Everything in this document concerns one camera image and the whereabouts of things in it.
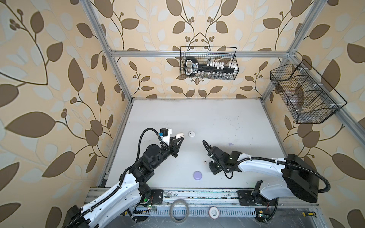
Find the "white earbud charging case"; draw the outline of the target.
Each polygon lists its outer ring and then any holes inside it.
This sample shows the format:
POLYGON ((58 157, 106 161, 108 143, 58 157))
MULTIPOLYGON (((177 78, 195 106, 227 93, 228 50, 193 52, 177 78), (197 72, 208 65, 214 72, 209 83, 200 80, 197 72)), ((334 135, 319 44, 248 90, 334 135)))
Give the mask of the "white earbud charging case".
POLYGON ((194 131, 190 131, 188 135, 189 137, 194 138, 196 136, 196 133, 194 131))

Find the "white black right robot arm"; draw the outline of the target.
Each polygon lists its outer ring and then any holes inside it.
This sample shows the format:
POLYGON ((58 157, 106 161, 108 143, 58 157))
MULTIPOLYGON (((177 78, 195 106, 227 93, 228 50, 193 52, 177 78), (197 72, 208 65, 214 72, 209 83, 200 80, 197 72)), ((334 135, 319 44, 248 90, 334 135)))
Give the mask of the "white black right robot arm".
POLYGON ((214 175, 224 173, 227 179, 232 179, 235 173, 250 172, 270 177, 256 182, 251 193, 252 201, 256 204, 286 197, 316 203, 318 194, 327 193, 331 189, 330 182, 297 155, 270 159, 238 151, 228 154, 206 141, 202 144, 211 158, 209 167, 214 175))

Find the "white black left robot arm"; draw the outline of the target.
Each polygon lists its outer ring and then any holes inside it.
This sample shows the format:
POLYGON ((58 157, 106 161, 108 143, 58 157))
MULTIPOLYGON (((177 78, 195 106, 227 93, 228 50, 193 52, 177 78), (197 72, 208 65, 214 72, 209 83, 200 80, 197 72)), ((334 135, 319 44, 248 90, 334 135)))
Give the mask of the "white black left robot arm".
POLYGON ((169 156, 178 156, 184 134, 171 136, 172 130, 166 128, 159 132, 147 128, 143 133, 148 131, 156 134, 159 144, 149 145, 144 153, 138 147, 135 163, 124 170, 114 186, 81 208, 73 206, 67 212, 65 228, 104 228, 123 212, 150 198, 147 182, 169 156))

